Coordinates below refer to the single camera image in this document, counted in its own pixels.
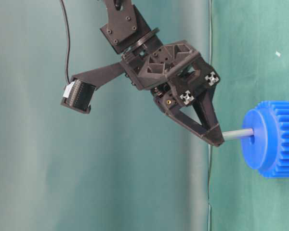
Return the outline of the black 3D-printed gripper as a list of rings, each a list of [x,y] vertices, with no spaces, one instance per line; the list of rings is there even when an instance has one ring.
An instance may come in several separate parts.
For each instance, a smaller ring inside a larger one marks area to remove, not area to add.
[[[212,104],[221,78],[187,41],[160,46],[152,53],[131,49],[122,55],[121,64],[138,90],[153,91],[154,102],[170,119],[210,145],[223,143]],[[181,111],[192,103],[201,124]]]

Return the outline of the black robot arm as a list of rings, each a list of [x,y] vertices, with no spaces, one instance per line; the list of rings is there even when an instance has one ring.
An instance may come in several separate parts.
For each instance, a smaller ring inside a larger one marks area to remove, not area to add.
[[[158,108],[205,142],[224,138],[212,99],[220,77],[187,41],[163,44],[130,0],[105,1],[108,22],[102,33],[126,76],[138,90],[148,90]]]

